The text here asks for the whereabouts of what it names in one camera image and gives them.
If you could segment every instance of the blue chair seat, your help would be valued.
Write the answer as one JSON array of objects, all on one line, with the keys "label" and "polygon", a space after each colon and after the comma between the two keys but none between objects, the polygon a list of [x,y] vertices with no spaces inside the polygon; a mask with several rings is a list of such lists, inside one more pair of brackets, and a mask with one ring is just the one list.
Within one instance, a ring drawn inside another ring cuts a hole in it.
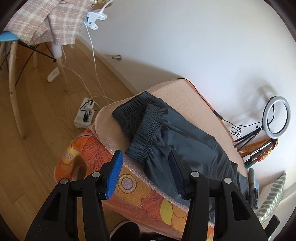
[{"label": "blue chair seat", "polygon": [[9,31],[4,31],[0,34],[0,42],[9,42],[16,40],[19,40],[19,38]]}]

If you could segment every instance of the white cable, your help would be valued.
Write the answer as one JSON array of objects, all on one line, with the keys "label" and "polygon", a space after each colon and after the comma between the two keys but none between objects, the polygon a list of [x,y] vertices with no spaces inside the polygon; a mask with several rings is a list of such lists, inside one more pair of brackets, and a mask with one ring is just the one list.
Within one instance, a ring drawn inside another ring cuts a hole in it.
[{"label": "white cable", "polygon": [[64,56],[65,56],[65,62],[64,62],[64,64],[63,64],[63,66],[65,66],[65,64],[66,64],[66,62],[67,62],[67,57],[66,57],[66,54],[65,54],[65,51],[64,51],[63,45],[61,45],[61,47],[62,47],[63,54],[64,54]]},{"label": "white cable", "polygon": [[99,13],[103,13],[104,9],[108,6],[109,3],[113,2],[114,0],[110,0],[108,1],[101,9],[101,11],[99,11]]},{"label": "white cable", "polygon": [[[65,54],[65,51],[64,51],[63,46],[62,46],[62,51],[63,51],[63,54],[64,54],[64,56],[65,56],[65,62],[64,62],[64,64],[63,64],[64,68],[71,70],[72,72],[74,72],[76,75],[79,76],[79,78],[82,80],[82,82],[83,82],[83,84],[84,84],[84,87],[86,88],[87,92],[89,93],[90,99],[92,99],[92,97],[91,97],[91,92],[89,91],[88,87],[86,86],[86,84],[85,84],[83,78],[82,78],[79,74],[77,74],[74,70],[72,70],[72,69],[68,68],[67,66],[65,66],[65,64],[66,64],[66,62],[67,62],[67,57],[66,57],[66,54]],[[94,103],[95,103],[95,104],[97,105],[97,107],[99,107],[100,109],[102,108],[101,106],[98,105],[97,102],[94,101]]]},{"label": "white cable", "polygon": [[95,98],[95,97],[103,97],[103,98],[106,98],[106,99],[112,100],[111,98],[106,97],[106,96],[102,96],[102,95],[95,95],[95,96],[92,96],[92,97],[90,97],[90,98],[92,99],[92,98]]},{"label": "white cable", "polygon": [[94,46],[93,46],[93,44],[92,44],[91,36],[90,36],[90,34],[89,34],[89,30],[88,30],[88,28],[87,28],[86,23],[84,23],[84,25],[85,25],[86,30],[87,30],[87,33],[88,33],[88,35],[89,35],[89,40],[91,41],[91,49],[92,49],[92,52],[93,52],[94,67],[95,67],[96,78],[97,78],[97,80],[98,80],[98,82],[99,82],[100,88],[102,89],[102,91],[103,91],[103,93],[104,93],[104,96],[106,96],[105,91],[103,90],[103,88],[102,88],[102,86],[101,86],[101,83],[100,83],[100,81],[99,81],[98,74],[97,74],[97,72],[96,72],[96,59],[95,59],[95,57],[94,57]]}]

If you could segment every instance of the plaid blanket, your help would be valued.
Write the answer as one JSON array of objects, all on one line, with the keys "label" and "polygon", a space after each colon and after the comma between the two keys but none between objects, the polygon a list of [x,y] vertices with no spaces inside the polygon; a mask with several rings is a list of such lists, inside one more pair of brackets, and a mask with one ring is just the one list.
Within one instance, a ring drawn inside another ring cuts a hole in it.
[{"label": "plaid blanket", "polygon": [[87,12],[102,2],[105,0],[28,0],[5,30],[28,45],[50,41],[74,44]]}]

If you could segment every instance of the white baseboard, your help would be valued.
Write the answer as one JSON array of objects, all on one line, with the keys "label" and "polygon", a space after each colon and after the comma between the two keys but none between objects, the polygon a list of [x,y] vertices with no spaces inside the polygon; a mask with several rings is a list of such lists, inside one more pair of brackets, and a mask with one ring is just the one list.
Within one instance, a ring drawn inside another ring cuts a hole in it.
[{"label": "white baseboard", "polygon": [[[90,50],[92,51],[91,44],[88,43],[83,37],[79,36],[78,39]],[[115,75],[116,77],[134,94],[138,94],[135,86],[129,82],[103,55],[101,55],[97,50],[94,49],[94,55],[97,56]]]}]

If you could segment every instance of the orange floral blanket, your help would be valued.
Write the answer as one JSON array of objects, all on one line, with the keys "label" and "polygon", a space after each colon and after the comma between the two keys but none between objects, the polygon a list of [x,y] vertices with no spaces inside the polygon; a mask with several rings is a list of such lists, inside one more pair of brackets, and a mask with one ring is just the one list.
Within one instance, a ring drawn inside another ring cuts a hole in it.
[{"label": "orange floral blanket", "polygon": [[[90,129],[81,133],[67,148],[57,165],[54,176],[73,179],[78,166],[86,167],[85,177],[99,171],[112,158],[110,152]],[[129,220],[154,232],[180,240],[187,213],[172,205],[152,190],[125,166],[122,166],[114,195],[103,203]],[[212,241],[214,229],[208,226],[207,241]]]}]

